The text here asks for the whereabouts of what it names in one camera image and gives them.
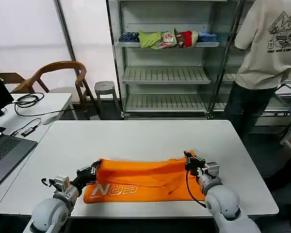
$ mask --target beige t-shirt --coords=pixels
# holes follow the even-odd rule
[[[235,46],[247,50],[235,79],[238,85],[277,87],[291,72],[291,0],[256,0]]]

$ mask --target folded clothes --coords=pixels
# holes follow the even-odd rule
[[[139,42],[139,33],[125,33],[118,39],[119,42]]]
[[[176,29],[162,33],[162,38],[151,46],[154,50],[172,48],[177,45]]]
[[[214,33],[208,32],[198,32],[198,41],[199,42],[217,42],[217,35]]]
[[[177,35],[177,46],[179,48],[183,48],[183,47],[190,47],[192,45],[192,32],[191,31],[187,31],[187,32],[177,32],[176,31],[176,35]]]
[[[155,45],[155,43],[160,41],[161,38],[162,38],[161,32],[144,33],[141,30],[139,30],[139,40],[142,49]]]
[[[192,31],[192,47],[195,46],[197,40],[198,40],[198,32]]]

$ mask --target printed logo on shirt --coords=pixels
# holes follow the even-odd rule
[[[91,198],[101,198],[105,195],[125,195],[125,194],[132,194],[137,192],[137,185],[132,184],[115,184],[113,183],[112,186],[110,183],[103,188],[102,184],[97,183],[95,184],[95,189],[92,192]]]
[[[291,51],[291,16],[284,11],[269,27],[272,35],[268,43],[268,53]]]

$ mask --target white table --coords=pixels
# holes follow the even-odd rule
[[[228,121],[56,121],[11,185],[0,203],[0,214],[31,215],[53,188],[41,178],[76,176],[78,168],[99,158],[163,161],[183,157],[195,149],[207,161],[220,165],[220,177],[241,197],[251,216],[278,213],[248,152]],[[193,201],[84,204],[78,198],[72,217],[209,217]]]
[[[23,94],[12,94],[13,98],[17,100]],[[66,109],[70,105],[71,94],[46,94],[35,106],[28,109],[19,109],[18,111],[24,115],[34,115],[39,113],[46,113],[51,111],[58,111]],[[21,117],[16,115],[14,111],[14,104],[6,106],[7,112],[5,115],[0,117],[0,126],[6,127],[7,129],[3,132],[6,135],[11,134],[13,131],[23,127],[28,122],[36,117]],[[62,113],[59,113],[56,119],[59,119]],[[30,126],[36,125],[38,121],[33,122]],[[40,142],[46,131],[49,129],[49,125],[40,125],[36,130],[28,135],[26,139]],[[11,186],[15,177],[18,175],[22,167],[25,165],[29,158],[29,155],[21,161],[21,163],[12,171],[12,173],[0,184],[0,201]]]

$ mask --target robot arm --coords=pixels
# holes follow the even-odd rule
[[[206,207],[213,215],[220,233],[260,233],[255,222],[241,209],[239,196],[222,185],[219,178],[219,165],[206,163],[204,159],[188,151],[185,151],[184,155],[185,169],[196,176],[196,181],[206,196]]]
[[[185,151],[185,169],[187,173],[196,176],[196,181],[206,196],[205,203],[200,203],[208,208],[213,215],[220,233],[260,233],[255,222],[248,218],[240,208],[240,198],[231,189],[222,185],[219,178],[219,165],[206,163],[202,158]],[[68,177],[56,177],[55,179],[42,179],[46,186],[54,186],[56,191],[53,198],[39,203],[32,212],[32,219],[27,225],[33,233],[57,233],[64,226],[74,208],[77,198],[82,194],[82,189],[88,184],[95,183],[97,179],[96,169],[100,161],[91,166],[77,170],[77,177],[72,182]]]
[[[24,232],[28,228],[33,233],[57,233],[66,223],[74,208],[77,198],[82,194],[82,189],[97,179],[96,169],[100,161],[91,166],[77,170],[77,177],[70,182],[68,177],[57,176],[55,179],[43,178],[41,182],[48,186],[54,186],[56,191],[53,198],[39,203],[32,212],[32,218]]]

